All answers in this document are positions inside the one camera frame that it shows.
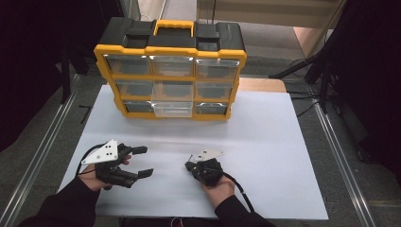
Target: hand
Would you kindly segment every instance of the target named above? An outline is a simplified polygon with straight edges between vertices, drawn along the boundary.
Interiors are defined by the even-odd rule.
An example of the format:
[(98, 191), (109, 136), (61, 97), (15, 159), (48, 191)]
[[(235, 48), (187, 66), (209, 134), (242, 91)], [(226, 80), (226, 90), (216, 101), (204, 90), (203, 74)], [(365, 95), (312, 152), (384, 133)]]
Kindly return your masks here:
[[(123, 161), (124, 165), (128, 165), (130, 163), (129, 159), (131, 158), (131, 155), (127, 155)], [(96, 171), (95, 171), (95, 164), (90, 164), (88, 165), (83, 171), (83, 174), (78, 175), (81, 181), (86, 184), (86, 186), (89, 187), (89, 189), (93, 191), (98, 191), (102, 187), (106, 186), (112, 186), (109, 183), (104, 183), (96, 178)]]
[(235, 183), (225, 176), (221, 177), (216, 186), (209, 187), (201, 183), (200, 187), (209, 197), (209, 201), (215, 209), (235, 192)]

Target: white bracket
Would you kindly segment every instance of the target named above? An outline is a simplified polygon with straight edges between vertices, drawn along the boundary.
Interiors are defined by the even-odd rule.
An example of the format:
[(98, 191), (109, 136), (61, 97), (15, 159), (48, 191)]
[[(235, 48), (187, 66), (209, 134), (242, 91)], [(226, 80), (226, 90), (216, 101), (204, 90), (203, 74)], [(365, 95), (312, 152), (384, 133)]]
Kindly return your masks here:
[(221, 155), (223, 155), (224, 152), (221, 150), (214, 150), (214, 149), (204, 149), (201, 153), (199, 153), (197, 156), (194, 156), (194, 160), (196, 162), (199, 161), (207, 161), (210, 159), (217, 158)]
[(88, 157), (82, 160), (82, 165), (105, 163), (110, 161), (115, 161), (118, 158), (118, 147), (117, 141), (115, 139), (109, 141), (103, 147), (95, 150)]

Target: carrying handle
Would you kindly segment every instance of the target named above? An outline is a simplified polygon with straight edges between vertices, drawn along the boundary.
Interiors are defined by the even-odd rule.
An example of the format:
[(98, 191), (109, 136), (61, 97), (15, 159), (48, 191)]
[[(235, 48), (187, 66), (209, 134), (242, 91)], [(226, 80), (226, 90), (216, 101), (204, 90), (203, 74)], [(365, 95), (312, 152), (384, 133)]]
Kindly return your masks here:
[(194, 22), (191, 21), (173, 21), (173, 20), (158, 20), (154, 29), (153, 35), (157, 35), (159, 27), (163, 28), (189, 28), (191, 29), (191, 37), (194, 37)]

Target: table surface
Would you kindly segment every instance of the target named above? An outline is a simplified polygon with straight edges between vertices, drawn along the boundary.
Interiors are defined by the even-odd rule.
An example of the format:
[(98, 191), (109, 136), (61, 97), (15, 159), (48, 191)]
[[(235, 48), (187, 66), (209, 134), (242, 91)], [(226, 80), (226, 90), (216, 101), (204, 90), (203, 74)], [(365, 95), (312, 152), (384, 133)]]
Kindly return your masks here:
[[(261, 82), (241, 79), (243, 89), (246, 80)], [(290, 97), (283, 93), (281, 82), (264, 82), (276, 83), (282, 92), (240, 89), (228, 121), (128, 119), (115, 108), (113, 92), (104, 85), (61, 189), (74, 178), (87, 149), (117, 139), (127, 146), (148, 147), (147, 154), (135, 155), (129, 166), (122, 166), (124, 170), (154, 168), (154, 172), (131, 189), (102, 190), (98, 215), (215, 218), (199, 183), (184, 167), (191, 154), (212, 148), (225, 152), (218, 157), (223, 169), (241, 183), (262, 217), (328, 219)], [(235, 193), (245, 204), (239, 192)]]

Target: white paper sheet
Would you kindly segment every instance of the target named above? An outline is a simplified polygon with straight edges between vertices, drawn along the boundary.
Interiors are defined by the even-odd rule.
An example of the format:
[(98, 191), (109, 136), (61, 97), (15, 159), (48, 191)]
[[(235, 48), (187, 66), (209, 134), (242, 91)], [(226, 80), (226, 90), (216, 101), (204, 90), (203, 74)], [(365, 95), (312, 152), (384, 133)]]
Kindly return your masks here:
[(328, 219), (288, 94), (238, 92), (228, 121), (143, 120), (125, 118), (105, 85), (61, 189), (74, 178), (85, 151), (111, 139), (148, 147), (147, 154), (133, 156), (129, 166), (121, 165), (124, 170), (154, 172), (131, 189), (102, 190), (98, 215), (215, 218), (199, 182), (184, 167), (191, 154), (212, 148), (225, 152), (218, 157), (224, 171), (241, 183), (262, 217)]

